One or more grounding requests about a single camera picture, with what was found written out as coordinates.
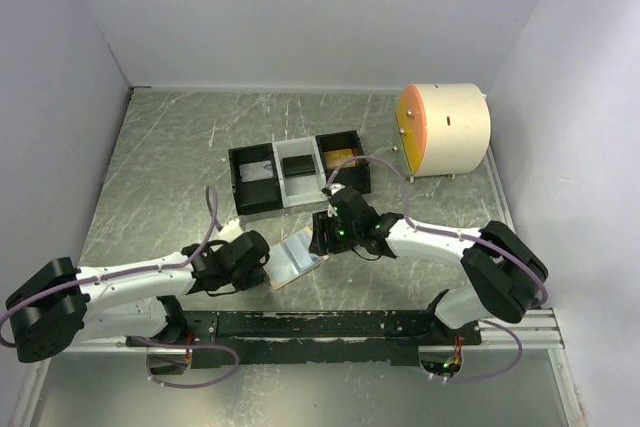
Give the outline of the tan leather card holder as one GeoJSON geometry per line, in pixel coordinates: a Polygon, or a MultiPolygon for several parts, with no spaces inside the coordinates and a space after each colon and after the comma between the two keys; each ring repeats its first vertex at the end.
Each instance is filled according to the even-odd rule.
{"type": "Polygon", "coordinates": [[[311,241],[312,230],[305,227],[270,247],[264,271],[273,290],[283,288],[329,258],[312,253],[309,250],[311,241]]]}

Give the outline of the three-compartment black white tray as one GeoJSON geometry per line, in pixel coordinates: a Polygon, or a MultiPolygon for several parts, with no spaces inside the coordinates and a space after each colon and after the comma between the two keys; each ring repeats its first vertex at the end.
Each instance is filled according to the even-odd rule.
{"type": "Polygon", "coordinates": [[[355,130],[233,148],[228,155],[241,216],[319,203],[330,177],[363,194],[371,192],[370,168],[360,158],[364,149],[355,130]]]}

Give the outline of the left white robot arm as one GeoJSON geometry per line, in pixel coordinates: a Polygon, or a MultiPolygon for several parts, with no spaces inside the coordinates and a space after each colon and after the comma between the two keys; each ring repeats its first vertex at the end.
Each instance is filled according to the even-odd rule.
{"type": "Polygon", "coordinates": [[[176,345],[189,331],[180,298],[228,285],[255,287],[269,257],[269,244],[251,230],[121,266],[76,267],[69,258],[54,259],[7,299],[9,344],[22,363],[112,337],[176,345]]]}

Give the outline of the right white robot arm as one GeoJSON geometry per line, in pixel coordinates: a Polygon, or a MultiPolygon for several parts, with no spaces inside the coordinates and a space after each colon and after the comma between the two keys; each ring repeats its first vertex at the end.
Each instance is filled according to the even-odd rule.
{"type": "Polygon", "coordinates": [[[517,324],[545,301],[547,267],[502,222],[454,229],[405,213],[379,214],[359,191],[342,184],[322,193],[328,207],[313,214],[311,253],[332,256],[363,249],[370,261],[410,257],[462,269],[467,283],[438,294],[428,307],[424,331],[435,344],[446,344],[460,327],[491,317],[517,324]]]}

